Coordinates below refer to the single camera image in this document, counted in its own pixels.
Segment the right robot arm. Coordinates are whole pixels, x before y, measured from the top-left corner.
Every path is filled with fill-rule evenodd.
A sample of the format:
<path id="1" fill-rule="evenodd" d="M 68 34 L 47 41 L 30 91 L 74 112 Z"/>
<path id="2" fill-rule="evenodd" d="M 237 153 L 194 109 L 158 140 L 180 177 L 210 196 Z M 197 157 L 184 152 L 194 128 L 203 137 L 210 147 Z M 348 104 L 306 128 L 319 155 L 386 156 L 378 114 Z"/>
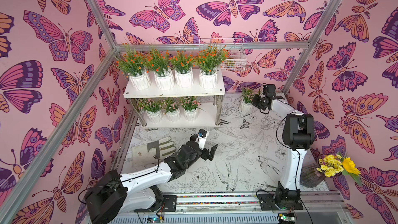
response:
<path id="1" fill-rule="evenodd" d="M 276 139 L 288 149 L 287 166 L 278 182 L 273 201 L 280 210 L 294 207 L 302 209 L 300 173 L 305 155 L 315 140 L 314 117 L 296 110 L 284 97 L 278 96 L 274 84 L 261 85 L 252 105 L 263 114 L 273 111 L 283 118 L 282 139 L 279 139 L 278 134 Z"/>

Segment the pink plant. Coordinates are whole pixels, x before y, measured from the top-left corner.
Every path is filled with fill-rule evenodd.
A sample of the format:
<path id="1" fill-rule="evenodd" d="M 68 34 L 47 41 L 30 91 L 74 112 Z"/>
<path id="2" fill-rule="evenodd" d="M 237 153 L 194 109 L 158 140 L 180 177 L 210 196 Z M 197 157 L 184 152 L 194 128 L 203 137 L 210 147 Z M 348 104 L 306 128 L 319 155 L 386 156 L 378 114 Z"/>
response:
<path id="1" fill-rule="evenodd" d="M 180 119 L 180 109 L 177 100 L 173 97 L 162 100 L 163 109 L 167 120 L 176 122 Z"/>
<path id="2" fill-rule="evenodd" d="M 138 100 L 138 108 L 145 112 L 148 120 L 152 123 L 159 123 L 162 120 L 162 104 L 152 98 L 142 98 Z"/>
<path id="3" fill-rule="evenodd" d="M 184 96 L 180 98 L 180 105 L 184 110 L 184 117 L 188 121 L 195 121 L 200 110 L 200 101 L 197 96 Z"/>
<path id="4" fill-rule="evenodd" d="M 243 115 L 249 114 L 252 111 L 252 100 L 255 96 L 254 90 L 248 87 L 242 88 L 242 100 L 240 110 Z"/>

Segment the orange plant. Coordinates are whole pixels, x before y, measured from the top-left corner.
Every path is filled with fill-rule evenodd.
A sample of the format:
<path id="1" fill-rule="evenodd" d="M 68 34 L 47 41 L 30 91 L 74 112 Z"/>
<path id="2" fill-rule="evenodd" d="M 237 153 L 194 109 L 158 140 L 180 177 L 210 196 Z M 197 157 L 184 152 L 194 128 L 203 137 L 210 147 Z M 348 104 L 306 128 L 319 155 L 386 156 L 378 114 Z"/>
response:
<path id="1" fill-rule="evenodd" d="M 180 88 L 189 88 L 193 85 L 193 55 L 187 55 L 184 51 L 170 58 L 172 69 L 175 72 L 175 80 Z"/>
<path id="2" fill-rule="evenodd" d="M 149 52 L 147 67 L 154 72 L 155 83 L 160 90 L 167 91 L 174 87 L 174 76 L 169 68 L 169 61 L 155 48 Z"/>
<path id="3" fill-rule="evenodd" d="M 218 83 L 218 68 L 229 57 L 229 51 L 220 46 L 207 46 L 194 57 L 200 70 L 199 83 L 204 89 L 213 89 Z"/>
<path id="4" fill-rule="evenodd" d="M 146 56 L 132 49 L 128 44 L 123 44 L 123 48 L 122 57 L 117 59 L 119 69 L 136 90 L 148 89 L 151 85 L 151 80 L 146 67 Z"/>

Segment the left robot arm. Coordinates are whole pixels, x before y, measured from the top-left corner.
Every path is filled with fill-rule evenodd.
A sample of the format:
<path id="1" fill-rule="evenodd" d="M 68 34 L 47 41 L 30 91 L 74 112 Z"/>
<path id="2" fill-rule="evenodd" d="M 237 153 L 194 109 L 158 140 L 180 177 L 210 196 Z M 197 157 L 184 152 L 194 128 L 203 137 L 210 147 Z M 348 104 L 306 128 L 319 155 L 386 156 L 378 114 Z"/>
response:
<path id="1" fill-rule="evenodd" d="M 84 196 L 93 224 L 107 224 L 125 212 L 156 212 L 164 204 L 158 186 L 183 176 L 198 159 L 212 161 L 218 146 L 201 147 L 188 141 L 158 165 L 136 173 L 109 171 Z"/>

